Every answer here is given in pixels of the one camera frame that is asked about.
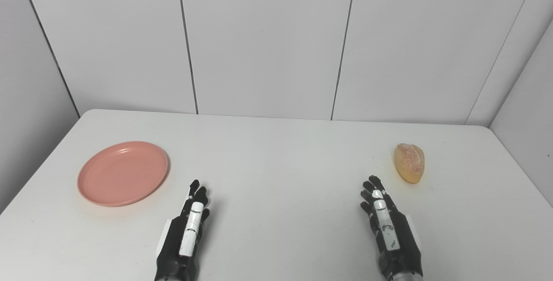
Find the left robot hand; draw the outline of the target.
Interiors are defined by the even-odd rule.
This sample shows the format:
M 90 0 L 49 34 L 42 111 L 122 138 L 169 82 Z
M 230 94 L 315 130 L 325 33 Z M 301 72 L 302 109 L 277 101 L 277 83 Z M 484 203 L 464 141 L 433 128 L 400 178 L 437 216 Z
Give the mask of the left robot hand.
M 199 273 L 196 253 L 203 224 L 210 215 L 207 189 L 199 180 L 189 186 L 188 197 L 178 216 L 165 227 L 163 244 L 156 258 L 155 281 L 195 281 Z

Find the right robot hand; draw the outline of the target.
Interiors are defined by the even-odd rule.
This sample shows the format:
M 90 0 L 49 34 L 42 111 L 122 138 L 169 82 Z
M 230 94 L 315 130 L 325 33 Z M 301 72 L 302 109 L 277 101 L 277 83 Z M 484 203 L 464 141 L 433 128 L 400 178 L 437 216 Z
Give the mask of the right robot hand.
M 407 216 L 375 175 L 364 181 L 361 209 L 367 214 L 378 248 L 378 269 L 386 281 L 422 281 L 422 256 Z

